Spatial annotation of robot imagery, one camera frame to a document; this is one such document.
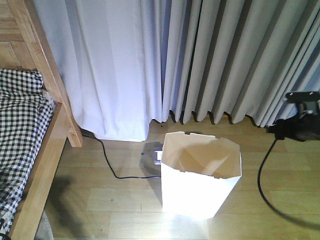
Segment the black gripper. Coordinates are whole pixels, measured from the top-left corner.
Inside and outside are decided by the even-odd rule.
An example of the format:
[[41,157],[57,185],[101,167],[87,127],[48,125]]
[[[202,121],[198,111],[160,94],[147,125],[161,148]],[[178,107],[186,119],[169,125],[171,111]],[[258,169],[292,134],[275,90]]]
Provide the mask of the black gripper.
[[277,140],[285,138],[300,142],[320,139],[320,93],[318,91],[292,91],[285,95],[286,101],[295,104],[296,115],[278,119],[267,127]]

